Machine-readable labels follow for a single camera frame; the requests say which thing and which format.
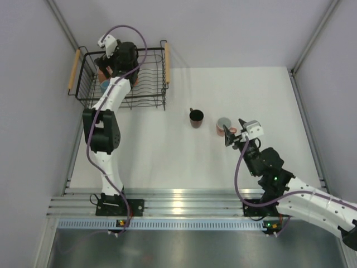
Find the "blue mug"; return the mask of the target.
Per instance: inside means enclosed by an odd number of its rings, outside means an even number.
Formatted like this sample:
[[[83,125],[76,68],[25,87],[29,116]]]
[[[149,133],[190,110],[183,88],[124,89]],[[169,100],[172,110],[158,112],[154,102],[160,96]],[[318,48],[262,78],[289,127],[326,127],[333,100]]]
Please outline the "blue mug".
[[[107,90],[107,88],[109,87],[110,85],[110,81],[109,80],[105,80],[103,82],[101,82],[100,84],[100,90],[102,93],[105,93],[105,91]]]

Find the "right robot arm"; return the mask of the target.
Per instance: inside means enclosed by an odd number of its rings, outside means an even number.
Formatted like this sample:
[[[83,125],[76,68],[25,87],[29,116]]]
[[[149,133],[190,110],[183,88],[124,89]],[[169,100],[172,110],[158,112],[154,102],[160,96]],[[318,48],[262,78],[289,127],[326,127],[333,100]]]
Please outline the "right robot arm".
[[[284,161],[272,147],[260,149],[263,128],[256,121],[239,120],[242,129],[236,135],[223,125],[225,145],[240,151],[235,168],[234,188],[246,206],[261,209],[271,216],[276,213],[295,217],[318,226],[356,250],[356,204],[344,201],[310,186],[283,168]],[[258,177],[264,193],[258,203],[243,198],[238,187],[238,174],[245,163],[251,176]]]

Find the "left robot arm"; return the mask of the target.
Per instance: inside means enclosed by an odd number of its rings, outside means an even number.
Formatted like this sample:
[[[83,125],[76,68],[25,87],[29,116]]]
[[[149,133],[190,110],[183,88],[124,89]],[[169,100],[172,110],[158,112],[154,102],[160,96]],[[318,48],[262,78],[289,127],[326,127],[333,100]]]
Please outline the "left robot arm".
[[[100,100],[83,111],[84,137],[87,152],[96,158],[90,163],[101,172],[103,186],[98,206],[119,216],[127,210],[127,202],[120,196],[123,183],[119,177],[117,148],[121,135],[115,113],[137,81],[137,47],[132,42],[117,40],[112,54],[106,52],[95,59],[95,64],[109,85]]]

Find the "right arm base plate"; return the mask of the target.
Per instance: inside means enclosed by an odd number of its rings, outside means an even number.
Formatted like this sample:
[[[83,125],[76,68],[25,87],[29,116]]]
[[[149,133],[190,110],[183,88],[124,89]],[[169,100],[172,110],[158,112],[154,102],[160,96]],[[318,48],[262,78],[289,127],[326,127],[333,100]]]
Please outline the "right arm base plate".
[[[288,217],[288,214],[282,214],[278,212],[276,206],[279,205],[277,201],[269,205],[263,205],[269,203],[267,200],[260,199],[244,199],[242,201],[243,206],[243,213],[245,217],[258,217],[258,218],[265,218],[265,217],[278,217],[278,216],[285,216]]]

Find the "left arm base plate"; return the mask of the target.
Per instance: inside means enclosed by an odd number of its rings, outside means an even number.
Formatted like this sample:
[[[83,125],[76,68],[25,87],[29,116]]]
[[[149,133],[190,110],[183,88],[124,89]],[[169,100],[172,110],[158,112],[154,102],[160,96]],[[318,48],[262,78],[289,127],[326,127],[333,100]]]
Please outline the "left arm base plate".
[[[143,216],[144,212],[144,200],[143,199],[128,199],[129,215],[134,217]],[[127,216],[128,208],[123,199],[118,200],[102,200],[97,202],[95,211],[96,216],[101,217],[114,217],[114,216]]]

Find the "salmon dotted mug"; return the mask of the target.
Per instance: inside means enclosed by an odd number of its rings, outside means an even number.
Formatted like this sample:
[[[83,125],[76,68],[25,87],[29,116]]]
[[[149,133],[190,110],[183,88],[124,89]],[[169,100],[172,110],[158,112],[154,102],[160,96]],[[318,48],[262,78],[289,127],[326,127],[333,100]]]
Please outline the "salmon dotted mug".
[[[98,80],[99,80],[99,83],[102,83],[103,81],[107,80],[106,76],[104,75],[104,73],[101,70],[98,70]]]

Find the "pink printed mug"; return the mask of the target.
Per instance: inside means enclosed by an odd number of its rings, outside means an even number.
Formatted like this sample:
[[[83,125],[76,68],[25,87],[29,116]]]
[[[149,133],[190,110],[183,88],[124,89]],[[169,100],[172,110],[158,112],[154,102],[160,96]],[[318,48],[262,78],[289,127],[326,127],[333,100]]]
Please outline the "pink printed mug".
[[[237,133],[238,131],[236,128],[232,127],[232,122],[229,118],[221,117],[217,120],[216,123],[216,132],[221,137],[225,136],[224,126],[228,128],[231,133]]]

